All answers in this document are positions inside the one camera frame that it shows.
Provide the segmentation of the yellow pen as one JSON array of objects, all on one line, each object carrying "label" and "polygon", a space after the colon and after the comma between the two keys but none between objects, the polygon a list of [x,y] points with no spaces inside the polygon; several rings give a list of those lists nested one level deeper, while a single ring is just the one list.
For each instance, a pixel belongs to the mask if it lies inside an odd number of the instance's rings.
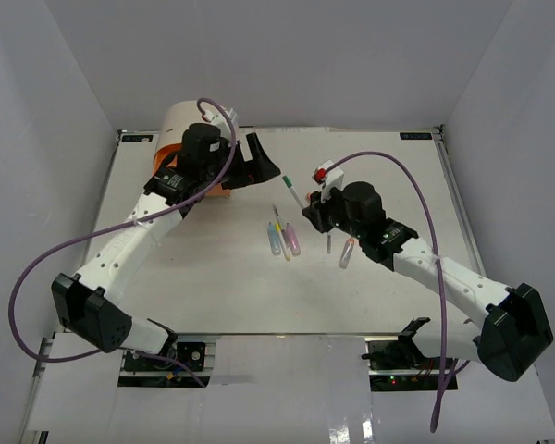
[{"label": "yellow pen", "polygon": [[275,227],[276,227],[275,230],[276,230],[277,237],[278,237],[278,240],[279,240],[280,248],[283,252],[285,260],[289,261],[290,260],[290,253],[288,251],[287,243],[284,240],[283,234],[281,232],[281,227],[280,227],[278,222],[276,222]]}]

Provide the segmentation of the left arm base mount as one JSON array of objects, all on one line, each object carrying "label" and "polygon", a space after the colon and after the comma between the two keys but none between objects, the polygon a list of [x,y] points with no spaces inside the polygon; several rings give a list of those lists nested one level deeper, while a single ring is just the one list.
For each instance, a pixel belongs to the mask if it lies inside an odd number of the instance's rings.
[{"label": "left arm base mount", "polygon": [[117,385],[143,389],[203,389],[209,384],[213,357],[205,342],[176,342],[164,351],[166,360],[127,351]]}]

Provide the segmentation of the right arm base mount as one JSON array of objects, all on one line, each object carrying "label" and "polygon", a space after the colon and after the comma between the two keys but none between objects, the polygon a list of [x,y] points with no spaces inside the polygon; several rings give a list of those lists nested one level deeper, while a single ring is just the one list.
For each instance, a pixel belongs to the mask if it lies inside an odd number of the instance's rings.
[{"label": "right arm base mount", "polygon": [[439,357],[424,354],[414,341],[430,322],[429,317],[418,317],[400,333],[365,338],[361,359],[369,368],[373,393],[437,391]]}]

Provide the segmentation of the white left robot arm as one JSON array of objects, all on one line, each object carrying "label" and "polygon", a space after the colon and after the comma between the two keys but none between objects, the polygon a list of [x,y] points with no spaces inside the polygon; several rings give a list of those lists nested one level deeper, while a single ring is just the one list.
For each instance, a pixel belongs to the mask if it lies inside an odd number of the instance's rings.
[{"label": "white left robot arm", "polygon": [[280,175],[256,134],[248,134],[246,142],[249,160],[240,148],[230,148],[219,128],[189,125],[180,147],[163,158],[144,185],[128,226],[73,276],[60,274],[53,281],[60,324],[101,352],[140,351],[155,368],[171,366],[177,358],[172,331],[124,313],[120,301],[150,252],[203,199],[214,179],[222,189],[235,190]]}]

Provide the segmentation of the orange top drawer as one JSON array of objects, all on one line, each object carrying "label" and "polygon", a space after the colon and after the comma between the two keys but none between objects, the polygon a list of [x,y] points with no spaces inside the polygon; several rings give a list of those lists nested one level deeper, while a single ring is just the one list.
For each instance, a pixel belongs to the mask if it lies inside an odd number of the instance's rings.
[{"label": "orange top drawer", "polygon": [[[180,142],[171,143],[160,148],[154,155],[153,173],[155,173],[158,170],[158,168],[162,165],[163,161],[171,154],[172,154],[172,157],[169,165],[171,167],[174,167],[177,164],[176,152],[180,151],[181,148],[182,148],[182,144]],[[220,185],[215,185],[215,187],[206,194],[207,197],[226,197],[226,198],[229,198],[230,195],[231,195],[231,191],[223,190]]]}]

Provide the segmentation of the thin grey pen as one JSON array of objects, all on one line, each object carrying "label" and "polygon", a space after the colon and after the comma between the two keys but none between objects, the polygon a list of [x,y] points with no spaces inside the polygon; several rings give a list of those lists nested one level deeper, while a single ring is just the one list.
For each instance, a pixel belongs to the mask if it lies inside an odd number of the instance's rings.
[{"label": "thin grey pen", "polygon": [[280,215],[279,215],[279,212],[278,212],[278,208],[274,203],[272,203],[272,209],[273,209],[273,212],[274,212],[274,215],[275,215],[275,218],[276,218],[276,222],[277,222],[276,223],[277,230],[281,232],[281,231],[283,231],[283,224],[281,222],[281,218],[280,218]]}]

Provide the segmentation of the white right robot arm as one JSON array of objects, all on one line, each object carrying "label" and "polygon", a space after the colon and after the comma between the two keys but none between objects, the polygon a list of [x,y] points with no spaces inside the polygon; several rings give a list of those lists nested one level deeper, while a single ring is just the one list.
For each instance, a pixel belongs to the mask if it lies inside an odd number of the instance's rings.
[{"label": "white right robot arm", "polygon": [[312,193],[302,215],[320,233],[336,228],[359,242],[371,261],[445,295],[478,331],[466,340],[468,359],[517,381],[554,340],[539,291],[510,287],[435,255],[412,228],[386,215],[373,185],[357,181],[328,198]]}]

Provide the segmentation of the green capped pen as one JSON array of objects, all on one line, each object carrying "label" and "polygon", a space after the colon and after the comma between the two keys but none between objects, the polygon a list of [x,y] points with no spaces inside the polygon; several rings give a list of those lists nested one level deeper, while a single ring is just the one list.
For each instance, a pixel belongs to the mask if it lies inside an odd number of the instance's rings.
[{"label": "green capped pen", "polygon": [[299,193],[296,191],[290,178],[287,175],[283,175],[282,180],[284,181],[287,189],[289,190],[291,196],[294,198],[297,205],[299,205],[299,207],[303,209],[305,207],[305,203],[302,201],[302,198],[300,197]]}]

